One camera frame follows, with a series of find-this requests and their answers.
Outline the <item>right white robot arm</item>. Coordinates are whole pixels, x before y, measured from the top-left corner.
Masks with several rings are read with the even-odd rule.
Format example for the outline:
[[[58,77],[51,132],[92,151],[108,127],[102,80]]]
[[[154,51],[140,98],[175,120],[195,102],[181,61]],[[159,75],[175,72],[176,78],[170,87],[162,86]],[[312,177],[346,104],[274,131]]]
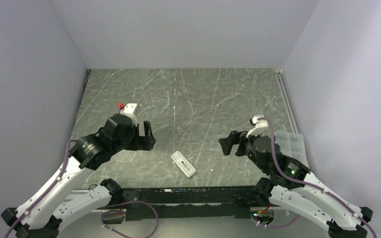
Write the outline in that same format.
[[[223,154],[247,156],[264,174],[254,187],[254,201],[260,206],[285,207],[327,231],[331,238],[365,238],[365,223],[373,216],[368,207],[358,207],[336,195],[302,163],[306,157],[301,134],[278,131],[275,154],[268,136],[246,137],[246,131],[231,131],[220,138]]]

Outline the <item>white remote control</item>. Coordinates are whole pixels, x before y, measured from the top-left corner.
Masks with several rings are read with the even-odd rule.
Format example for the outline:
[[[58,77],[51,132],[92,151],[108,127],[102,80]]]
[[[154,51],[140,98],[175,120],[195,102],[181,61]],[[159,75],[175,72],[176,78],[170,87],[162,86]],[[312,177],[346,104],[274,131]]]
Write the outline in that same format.
[[[195,167],[187,160],[187,158],[180,152],[175,151],[171,155],[172,161],[179,167],[179,169],[188,178],[192,177],[196,173]]]

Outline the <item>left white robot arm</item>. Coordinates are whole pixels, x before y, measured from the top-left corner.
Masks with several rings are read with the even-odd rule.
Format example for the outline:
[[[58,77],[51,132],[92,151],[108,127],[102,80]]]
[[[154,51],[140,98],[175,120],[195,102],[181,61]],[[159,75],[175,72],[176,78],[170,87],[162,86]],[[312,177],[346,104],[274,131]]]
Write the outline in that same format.
[[[94,189],[67,201],[76,185],[110,161],[117,153],[150,151],[155,145],[151,123],[145,121],[144,135],[134,114],[115,114],[96,133],[70,140],[63,163],[51,178],[25,203],[5,209],[1,217],[18,238],[55,238],[69,224],[92,210],[134,204],[113,179],[101,181]]]

